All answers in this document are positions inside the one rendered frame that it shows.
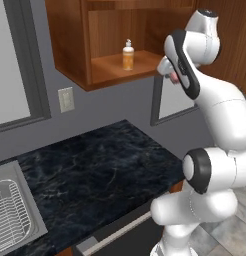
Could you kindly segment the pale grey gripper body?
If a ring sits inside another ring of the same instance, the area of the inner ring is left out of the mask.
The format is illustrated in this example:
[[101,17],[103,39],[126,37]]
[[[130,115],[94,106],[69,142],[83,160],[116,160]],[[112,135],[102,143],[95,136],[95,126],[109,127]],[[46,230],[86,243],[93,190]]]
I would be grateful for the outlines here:
[[157,71],[160,75],[166,77],[173,77],[175,75],[175,70],[169,59],[164,56],[157,66]]

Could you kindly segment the wooden wall cabinet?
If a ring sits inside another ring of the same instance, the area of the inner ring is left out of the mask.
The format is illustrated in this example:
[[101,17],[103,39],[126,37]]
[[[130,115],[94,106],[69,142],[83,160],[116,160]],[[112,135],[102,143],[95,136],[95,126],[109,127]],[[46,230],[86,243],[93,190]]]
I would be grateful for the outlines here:
[[[55,68],[86,91],[157,74],[165,37],[197,0],[45,0]],[[123,69],[130,39],[133,69]]]

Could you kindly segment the steel sink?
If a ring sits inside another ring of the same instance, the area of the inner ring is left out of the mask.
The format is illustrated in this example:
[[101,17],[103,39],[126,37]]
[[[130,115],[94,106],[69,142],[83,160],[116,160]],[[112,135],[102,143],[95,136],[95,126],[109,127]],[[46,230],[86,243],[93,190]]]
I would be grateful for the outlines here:
[[1,180],[13,180],[18,185],[19,191],[23,197],[27,212],[31,220],[30,232],[26,238],[20,243],[0,252],[0,256],[6,256],[8,253],[11,253],[12,251],[43,236],[48,232],[48,230],[17,161],[12,161],[0,166],[0,181]]

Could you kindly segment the orange soap dispenser bottle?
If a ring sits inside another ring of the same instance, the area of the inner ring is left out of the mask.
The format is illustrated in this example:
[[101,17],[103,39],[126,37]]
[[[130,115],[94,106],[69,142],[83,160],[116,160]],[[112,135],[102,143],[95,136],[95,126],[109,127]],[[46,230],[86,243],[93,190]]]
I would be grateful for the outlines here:
[[130,39],[126,40],[123,48],[123,69],[126,71],[132,70],[134,65],[134,48]]

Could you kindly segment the wooden cabinet door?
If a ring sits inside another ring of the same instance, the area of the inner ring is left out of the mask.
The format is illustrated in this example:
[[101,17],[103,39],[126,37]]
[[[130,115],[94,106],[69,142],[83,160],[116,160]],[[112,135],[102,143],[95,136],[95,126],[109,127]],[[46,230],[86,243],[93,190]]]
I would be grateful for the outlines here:
[[217,60],[201,71],[235,84],[246,94],[246,0],[197,0],[197,7],[219,15],[222,45]]

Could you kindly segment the small grey-framed window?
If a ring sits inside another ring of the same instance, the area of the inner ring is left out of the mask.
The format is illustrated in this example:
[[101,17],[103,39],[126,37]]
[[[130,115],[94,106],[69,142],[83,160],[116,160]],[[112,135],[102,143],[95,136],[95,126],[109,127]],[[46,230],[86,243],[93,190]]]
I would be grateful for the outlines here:
[[197,109],[180,84],[173,84],[168,75],[154,77],[150,125],[157,126]]

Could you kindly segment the large grey-framed window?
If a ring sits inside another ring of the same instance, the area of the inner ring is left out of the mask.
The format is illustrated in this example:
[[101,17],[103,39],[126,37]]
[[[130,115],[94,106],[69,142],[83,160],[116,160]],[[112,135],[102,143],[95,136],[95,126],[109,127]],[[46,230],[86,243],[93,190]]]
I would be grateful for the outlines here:
[[0,132],[50,117],[30,0],[0,0]]

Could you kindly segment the white wall outlet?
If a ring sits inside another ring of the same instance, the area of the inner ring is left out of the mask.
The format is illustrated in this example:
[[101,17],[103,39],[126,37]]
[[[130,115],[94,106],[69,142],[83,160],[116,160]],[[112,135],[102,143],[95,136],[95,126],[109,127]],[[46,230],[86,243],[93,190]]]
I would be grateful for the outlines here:
[[58,97],[59,97],[60,111],[62,113],[75,109],[72,87],[59,89]]

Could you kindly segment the dark dishwasher front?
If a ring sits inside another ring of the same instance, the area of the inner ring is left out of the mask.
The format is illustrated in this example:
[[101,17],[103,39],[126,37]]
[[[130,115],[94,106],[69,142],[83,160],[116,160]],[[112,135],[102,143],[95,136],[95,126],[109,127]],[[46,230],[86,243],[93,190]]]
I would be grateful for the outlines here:
[[[150,205],[151,200],[78,242],[72,247],[73,256],[84,256],[85,250],[149,212]],[[157,225],[150,217],[91,256],[150,256],[152,248],[161,239],[163,229],[163,226]]]

